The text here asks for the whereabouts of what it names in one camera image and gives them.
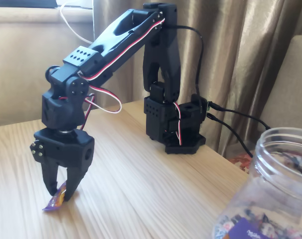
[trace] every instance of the window sill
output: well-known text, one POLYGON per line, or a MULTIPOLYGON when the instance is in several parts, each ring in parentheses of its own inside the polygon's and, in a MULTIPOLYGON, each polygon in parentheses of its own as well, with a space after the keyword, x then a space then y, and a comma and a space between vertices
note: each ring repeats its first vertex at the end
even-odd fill
MULTIPOLYGON (((70 23, 92 23, 92 10, 65 7, 65 18, 70 23)), ((0 7, 0 23, 64 23, 60 9, 0 7)))

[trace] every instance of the plastic jar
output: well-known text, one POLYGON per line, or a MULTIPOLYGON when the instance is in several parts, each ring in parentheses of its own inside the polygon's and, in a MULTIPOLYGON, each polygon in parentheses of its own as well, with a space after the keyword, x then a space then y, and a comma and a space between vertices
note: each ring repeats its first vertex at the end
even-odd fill
POLYGON ((302 239, 302 129, 258 140, 248 181, 219 216, 213 239, 302 239))

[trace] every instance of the beige curtain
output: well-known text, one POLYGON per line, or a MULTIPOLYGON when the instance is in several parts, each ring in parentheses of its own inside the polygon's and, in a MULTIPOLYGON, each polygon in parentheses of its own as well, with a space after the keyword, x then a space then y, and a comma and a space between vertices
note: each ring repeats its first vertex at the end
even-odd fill
MULTIPOLYGON (((95 38, 129 8, 141 8, 143 0, 94 0, 95 38)), ((204 58, 200 93, 221 106, 257 117, 267 101, 293 35, 302 34, 302 0, 167 0, 177 4, 178 24, 200 30, 204 58)), ((191 31, 178 30, 181 57, 181 94, 190 100, 199 57, 199 39, 191 31)), ((142 99, 143 49, 122 66, 105 87, 124 102, 142 99)), ((106 104, 109 99, 98 99, 106 104)), ((212 113, 235 128, 246 142, 255 142, 257 126, 232 113, 212 113)), ((208 119, 201 134, 207 144, 225 155, 236 139, 225 127, 208 119)))

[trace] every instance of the wooden table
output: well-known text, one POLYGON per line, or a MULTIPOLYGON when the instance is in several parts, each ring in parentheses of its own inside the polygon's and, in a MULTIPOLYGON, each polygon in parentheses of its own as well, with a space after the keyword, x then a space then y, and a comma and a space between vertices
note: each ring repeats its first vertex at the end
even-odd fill
MULTIPOLYGON (((92 111, 95 155, 73 198, 50 200, 29 150, 40 120, 0 126, 0 239, 210 239, 219 213, 247 175, 207 146, 167 155, 145 134, 143 103, 118 115, 92 111)), ((58 184, 66 180, 58 171, 58 184)))

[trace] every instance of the robotic arm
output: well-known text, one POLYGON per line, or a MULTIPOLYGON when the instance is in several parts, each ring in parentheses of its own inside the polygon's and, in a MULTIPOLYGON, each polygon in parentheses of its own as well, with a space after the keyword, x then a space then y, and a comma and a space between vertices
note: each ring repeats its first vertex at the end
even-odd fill
MULTIPOLYGON (((180 105, 180 59, 175 26, 176 5, 146 3, 141 10, 129 9, 86 47, 78 47, 62 67, 50 67, 45 76, 51 88, 42 95, 42 122, 30 146, 41 163, 44 183, 51 195, 57 191, 58 166, 67 167, 65 200, 68 201, 91 165, 94 138, 77 129, 85 116, 82 104, 89 85, 100 87, 133 54, 145 45, 144 88, 147 135, 165 145, 167 153, 195 153, 205 143, 199 134, 206 111, 199 110, 199 98, 180 105), (161 68, 164 82, 157 75, 161 68), (183 144, 175 132, 183 135, 183 144)), ((207 101, 201 98, 204 109, 207 101)))

